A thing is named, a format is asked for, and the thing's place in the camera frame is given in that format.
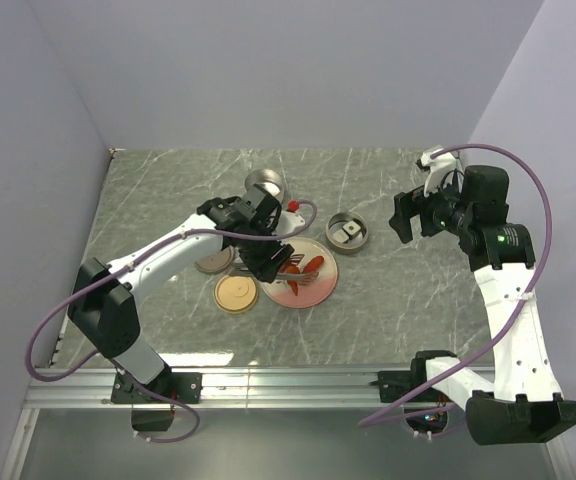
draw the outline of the fork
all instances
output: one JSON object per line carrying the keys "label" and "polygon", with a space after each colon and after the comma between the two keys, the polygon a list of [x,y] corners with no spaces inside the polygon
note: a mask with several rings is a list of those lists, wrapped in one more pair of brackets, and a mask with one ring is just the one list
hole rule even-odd
{"label": "fork", "polygon": [[[255,276],[249,270],[242,270],[239,268],[233,268],[228,272],[228,275],[235,277],[250,277],[255,278]],[[278,273],[275,280],[280,281],[293,281],[297,282],[297,285],[302,285],[304,287],[312,284],[319,277],[319,272],[308,272],[308,273]]]}

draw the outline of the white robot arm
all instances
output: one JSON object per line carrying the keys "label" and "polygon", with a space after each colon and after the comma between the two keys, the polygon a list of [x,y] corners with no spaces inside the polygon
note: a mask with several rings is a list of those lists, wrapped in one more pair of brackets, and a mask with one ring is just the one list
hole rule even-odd
{"label": "white robot arm", "polygon": [[[525,304],[494,346],[494,383],[463,368],[433,388],[466,412],[471,436],[479,444],[548,441],[576,424],[576,402],[563,398],[546,353],[535,294],[524,293],[534,275],[535,255],[526,227],[506,222],[508,175],[489,166],[463,171],[450,153],[432,159],[438,150],[425,152],[418,163],[430,172],[425,185],[395,196],[390,226],[407,243],[412,240],[410,219],[419,215],[422,236],[445,230],[459,238],[482,292],[492,337],[517,303]],[[411,387],[458,363],[451,352],[418,352],[411,365]]]}
{"label": "white robot arm", "polygon": [[[169,396],[170,368],[141,335],[137,305],[176,273],[230,245],[258,280],[272,282],[293,253],[274,238],[303,229],[305,223],[298,214],[281,211],[279,202],[257,186],[242,198],[209,200],[179,227],[134,253],[107,265],[95,258],[84,262],[75,292],[109,275],[117,278],[74,302],[68,315],[104,357],[151,391]],[[211,233],[216,231],[231,236]],[[251,235],[266,240],[254,241]],[[149,251],[154,253],[136,261]]]}

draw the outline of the aluminum frame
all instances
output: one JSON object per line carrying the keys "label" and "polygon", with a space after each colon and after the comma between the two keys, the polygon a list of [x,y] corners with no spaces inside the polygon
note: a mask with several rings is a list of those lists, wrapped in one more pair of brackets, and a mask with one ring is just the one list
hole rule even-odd
{"label": "aluminum frame", "polygon": [[[175,372],[199,372],[203,375],[201,401],[197,409],[376,409],[379,390],[369,385],[381,370],[409,370],[408,365],[313,366],[297,368],[275,367],[178,367]],[[473,370],[494,380],[494,367],[475,366]],[[50,375],[60,369],[42,369]],[[131,409],[133,405],[114,405],[110,396],[114,387],[114,369],[81,369],[55,383],[33,380],[22,405],[8,457],[3,466],[2,480],[17,480],[32,440],[42,409]],[[406,404],[411,407],[434,404]],[[134,408],[169,408],[166,404],[135,405]],[[561,437],[547,445],[555,478],[575,478],[570,457]]]}

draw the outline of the beige lid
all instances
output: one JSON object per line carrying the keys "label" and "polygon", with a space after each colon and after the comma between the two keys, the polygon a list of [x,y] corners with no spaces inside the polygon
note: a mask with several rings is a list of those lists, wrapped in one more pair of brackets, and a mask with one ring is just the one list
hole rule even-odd
{"label": "beige lid", "polygon": [[252,278],[226,275],[215,286],[215,301],[228,313],[244,313],[257,302],[257,285]]}
{"label": "beige lid", "polygon": [[227,269],[235,259],[235,249],[228,247],[219,253],[202,258],[195,263],[195,268],[201,273],[214,275]]}

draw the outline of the white cable clip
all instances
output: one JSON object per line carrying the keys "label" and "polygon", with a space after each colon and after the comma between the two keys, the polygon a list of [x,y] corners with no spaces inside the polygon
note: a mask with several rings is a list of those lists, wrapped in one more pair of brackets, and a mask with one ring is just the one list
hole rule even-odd
{"label": "white cable clip", "polygon": [[521,293],[513,293],[513,294],[506,294],[504,298],[510,302],[519,302],[523,300],[524,302],[528,302],[535,298],[535,292],[521,292]]}

